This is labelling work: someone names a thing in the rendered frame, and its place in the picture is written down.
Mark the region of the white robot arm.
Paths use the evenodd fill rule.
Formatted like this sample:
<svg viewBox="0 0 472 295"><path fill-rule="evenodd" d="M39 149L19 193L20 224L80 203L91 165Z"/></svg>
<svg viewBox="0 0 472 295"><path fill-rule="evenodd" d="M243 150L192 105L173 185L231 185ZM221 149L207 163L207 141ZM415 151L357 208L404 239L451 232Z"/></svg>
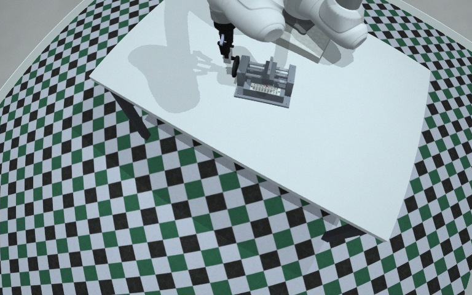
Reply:
<svg viewBox="0 0 472 295"><path fill-rule="evenodd" d="M363 0L207 1L214 22L232 23L246 36L261 42L280 38L285 23L301 35L316 25L333 42L351 50L368 36Z"/></svg>

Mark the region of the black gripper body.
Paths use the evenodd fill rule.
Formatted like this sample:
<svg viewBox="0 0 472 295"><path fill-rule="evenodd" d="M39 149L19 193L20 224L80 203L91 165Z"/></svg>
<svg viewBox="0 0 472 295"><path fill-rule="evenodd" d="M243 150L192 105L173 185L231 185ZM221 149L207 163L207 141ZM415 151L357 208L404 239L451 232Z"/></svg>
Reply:
<svg viewBox="0 0 472 295"><path fill-rule="evenodd" d="M219 23L214 22L214 27L218 31L220 31L220 34L219 34L220 37L222 34L224 34L224 39L228 39L229 38L228 32L235 29L235 26L232 23L219 24Z"/></svg>

